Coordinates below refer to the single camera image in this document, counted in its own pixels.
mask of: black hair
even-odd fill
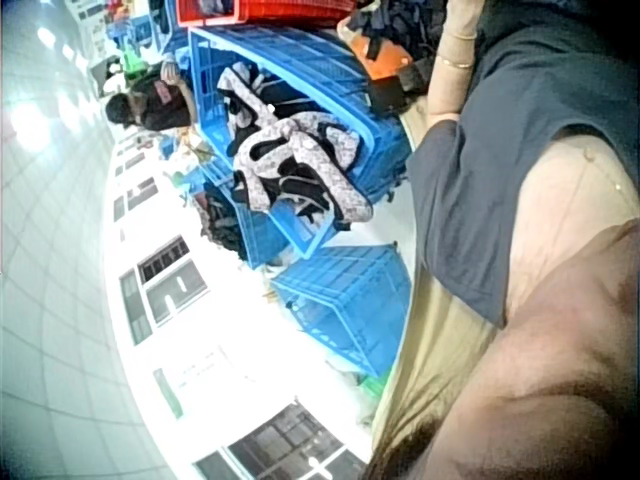
[[[125,128],[134,123],[129,98],[124,93],[116,93],[109,99],[105,113],[111,123],[122,124]]]
[[[439,384],[438,379],[427,382],[411,397],[409,405],[423,401],[421,410],[428,409],[433,403],[442,399],[449,382]],[[429,449],[442,424],[442,417],[429,416],[423,419],[413,431],[397,445],[393,445],[398,433],[408,424],[415,421],[416,414],[406,417],[403,411],[394,412],[388,419],[389,427],[383,432],[375,448],[367,468],[360,480],[401,480],[416,466],[424,453]]]

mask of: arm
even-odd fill
[[[449,0],[428,93],[427,127],[457,120],[471,82],[476,28],[485,0]]]
[[[187,103],[187,109],[189,110],[189,116],[191,117],[191,125],[194,125],[198,122],[198,109],[196,108],[196,102],[193,98],[193,92],[191,92],[191,89],[183,79],[178,81],[177,86]]]
[[[193,92],[189,89],[184,79],[180,77],[180,71],[173,55],[165,56],[162,63],[162,70],[160,76],[162,80],[169,85],[175,85],[180,89],[180,93],[184,97],[189,110],[189,117],[191,118],[191,125],[198,122],[198,109],[196,108],[196,102],[193,98]]]

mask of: white wall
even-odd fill
[[[261,272],[251,271],[236,254],[200,236],[197,213],[182,208],[176,190],[159,173],[162,162],[145,160],[116,181],[112,174],[121,162],[115,161],[110,170],[106,212],[111,212],[110,201],[118,192],[149,175],[156,178],[160,193],[116,226],[107,218],[105,230],[112,230],[108,248],[114,252],[106,274],[114,332],[142,415],[176,474],[190,478],[191,464],[241,439],[295,398],[356,455],[368,460],[370,436],[356,425],[367,399],[354,394],[344,378],[327,366],[324,347],[298,332],[286,312],[267,301],[268,282]],[[114,241],[119,228],[125,229],[124,244]],[[178,235],[187,243],[209,293],[134,347],[118,279]],[[204,369],[212,361],[207,359],[212,351],[217,352],[214,368],[181,387],[186,367]],[[182,403],[180,420],[153,380],[159,368]]]

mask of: beige fabric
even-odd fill
[[[416,111],[408,115],[411,122]],[[520,190],[507,319],[537,283],[598,232],[638,217],[637,191],[604,141],[576,136],[553,142]],[[442,418],[494,333],[418,266],[405,340],[373,424],[374,448],[382,432],[393,432],[396,444],[426,419]],[[446,390],[426,407],[443,385]]]

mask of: blue plastic crate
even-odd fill
[[[167,12],[169,33],[162,33],[158,24],[150,20],[153,25],[154,45],[160,54],[174,53],[179,48],[186,47],[189,44],[187,29],[178,25],[175,0],[166,0],[164,8]]]
[[[370,375],[389,371],[411,293],[393,246],[322,248],[272,285],[313,338]]]
[[[199,128],[229,165],[227,114],[216,85],[226,67],[244,61],[282,78],[358,132],[363,147],[350,177],[372,203],[404,172],[410,153],[404,129],[397,118],[373,116],[366,100],[367,74],[338,40],[321,32],[240,25],[192,28],[189,45]],[[302,258],[310,258],[335,234],[331,215],[322,225],[309,225],[285,202],[276,203],[269,215]]]
[[[264,265],[277,257],[288,246],[287,239],[268,215],[252,212],[244,205],[237,204],[231,199],[233,172],[226,163],[214,160],[200,165],[198,170],[218,187],[235,207],[242,230],[242,238],[247,249],[247,264],[250,268],[256,269]]]

